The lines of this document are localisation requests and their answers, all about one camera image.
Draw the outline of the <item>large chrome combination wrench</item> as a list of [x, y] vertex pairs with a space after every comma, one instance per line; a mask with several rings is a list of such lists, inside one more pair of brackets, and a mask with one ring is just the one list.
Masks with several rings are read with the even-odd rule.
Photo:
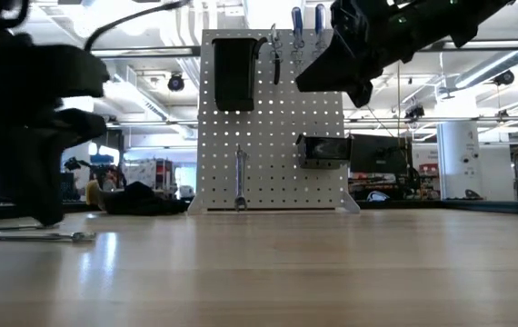
[[244, 196], [244, 182], [245, 182], [245, 167], [246, 160], [248, 154], [241, 148], [240, 145], [237, 145], [237, 149], [235, 151], [235, 198], [234, 198], [234, 208], [237, 212], [247, 209], [247, 202]]

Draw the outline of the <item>small glossy black bin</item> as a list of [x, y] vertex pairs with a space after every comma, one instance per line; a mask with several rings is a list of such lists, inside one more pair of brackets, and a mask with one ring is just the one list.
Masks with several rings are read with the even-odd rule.
[[303, 169], [335, 170], [351, 161], [351, 138], [300, 135], [295, 144]]

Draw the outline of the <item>white round pillar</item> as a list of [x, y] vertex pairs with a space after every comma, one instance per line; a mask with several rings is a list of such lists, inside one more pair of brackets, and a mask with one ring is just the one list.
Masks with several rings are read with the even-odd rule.
[[438, 125], [437, 150], [442, 200], [478, 199], [482, 191], [481, 151], [475, 121]]

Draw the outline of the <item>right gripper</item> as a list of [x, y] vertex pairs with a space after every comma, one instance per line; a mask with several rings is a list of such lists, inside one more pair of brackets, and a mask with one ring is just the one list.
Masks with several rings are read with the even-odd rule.
[[347, 92], [356, 108], [369, 104], [370, 78], [427, 46], [427, 0], [335, 0], [329, 46], [295, 79], [301, 92]]

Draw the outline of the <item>white metal pegboard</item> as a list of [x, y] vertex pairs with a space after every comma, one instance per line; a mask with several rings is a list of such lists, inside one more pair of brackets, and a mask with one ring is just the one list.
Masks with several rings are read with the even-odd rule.
[[314, 59], [314, 30], [304, 30], [304, 61], [291, 57], [293, 32], [281, 30], [281, 77], [274, 85], [269, 45], [261, 50], [254, 82], [252, 112], [222, 112], [214, 101], [216, 38], [259, 39], [268, 29], [205, 30], [201, 45], [201, 86], [198, 105], [196, 196], [190, 213], [234, 209], [235, 151], [248, 154], [244, 196], [250, 210], [281, 211], [339, 209], [359, 213], [348, 193], [348, 167], [335, 170], [303, 169], [298, 165], [296, 140], [300, 135], [344, 137], [343, 97], [338, 92], [302, 93], [295, 77]]

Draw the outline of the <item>black ceiling reel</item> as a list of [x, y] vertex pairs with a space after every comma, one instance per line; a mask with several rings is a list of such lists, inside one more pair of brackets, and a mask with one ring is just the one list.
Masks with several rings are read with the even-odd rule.
[[425, 116], [425, 110], [421, 104], [414, 104], [405, 109], [405, 119], [416, 121]]
[[514, 78], [515, 78], [515, 76], [514, 76], [513, 72], [511, 70], [507, 70], [507, 71], [495, 76], [495, 78], [493, 79], [493, 83], [497, 86], [509, 85], [514, 82]]
[[171, 92], [181, 92], [184, 90], [184, 78], [181, 73], [171, 73], [167, 82], [167, 87]]

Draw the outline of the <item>tall black plastic bin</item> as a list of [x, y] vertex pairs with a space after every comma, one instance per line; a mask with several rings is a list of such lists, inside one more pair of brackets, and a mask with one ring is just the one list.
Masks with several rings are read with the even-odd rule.
[[254, 73], [262, 43], [254, 38], [216, 38], [214, 101], [222, 112], [254, 110]]

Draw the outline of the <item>black computer monitor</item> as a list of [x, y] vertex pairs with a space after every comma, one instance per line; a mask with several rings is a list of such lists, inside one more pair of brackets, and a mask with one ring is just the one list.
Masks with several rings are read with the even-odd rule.
[[351, 173], [405, 173], [411, 157], [410, 145], [391, 136], [351, 135]]

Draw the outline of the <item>black glove yellow cuff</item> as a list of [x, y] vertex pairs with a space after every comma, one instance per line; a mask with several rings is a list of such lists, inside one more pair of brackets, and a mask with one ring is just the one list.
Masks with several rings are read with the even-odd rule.
[[183, 200], [165, 199], [141, 182], [127, 185], [122, 191], [104, 191], [96, 180], [85, 187], [88, 205], [97, 206], [111, 215], [160, 216], [185, 213], [189, 203]]

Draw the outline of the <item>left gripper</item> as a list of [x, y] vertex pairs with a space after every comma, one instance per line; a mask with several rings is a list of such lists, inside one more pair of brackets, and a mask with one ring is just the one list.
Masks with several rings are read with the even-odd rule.
[[[0, 141], [31, 128], [70, 134], [72, 146], [105, 133], [105, 120], [77, 107], [58, 109], [69, 97], [102, 97], [105, 64], [72, 45], [36, 45], [28, 34], [0, 31]], [[17, 143], [15, 204], [43, 226], [63, 220], [57, 137], [25, 135]]]

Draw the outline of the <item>blue clear-handled screwdriver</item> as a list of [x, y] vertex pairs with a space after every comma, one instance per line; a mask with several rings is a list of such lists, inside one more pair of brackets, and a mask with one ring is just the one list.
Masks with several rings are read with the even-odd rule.
[[293, 19], [293, 37], [294, 40], [304, 40], [303, 39], [303, 14], [300, 7], [296, 6], [292, 9], [291, 12]]
[[325, 6], [318, 4], [315, 7], [315, 35], [317, 40], [324, 40], [324, 29], [325, 29]]

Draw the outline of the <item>black-handled slip-joint pliers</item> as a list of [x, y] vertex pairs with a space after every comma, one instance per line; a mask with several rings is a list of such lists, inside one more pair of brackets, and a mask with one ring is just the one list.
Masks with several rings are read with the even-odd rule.
[[281, 42], [281, 36], [276, 28], [276, 24], [272, 24], [269, 29], [269, 33], [266, 36], [262, 36], [261, 38], [257, 39], [252, 47], [251, 64], [253, 71], [251, 77], [253, 82], [255, 82], [255, 76], [259, 73], [257, 66], [259, 65], [259, 60], [261, 59], [261, 50], [264, 45], [270, 46], [268, 63], [273, 66], [272, 83], [274, 85], [278, 85], [281, 77], [281, 65], [283, 60], [281, 48], [283, 47], [283, 43]]

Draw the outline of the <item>black table edge rail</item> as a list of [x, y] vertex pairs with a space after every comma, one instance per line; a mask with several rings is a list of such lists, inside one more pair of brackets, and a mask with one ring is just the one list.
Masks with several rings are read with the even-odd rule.
[[[477, 201], [477, 200], [445, 200], [420, 201], [406, 200], [387, 202], [358, 202], [362, 210], [396, 210], [396, 209], [451, 209], [491, 213], [517, 213], [518, 201]], [[0, 205], [0, 220], [25, 217], [13, 205]]]

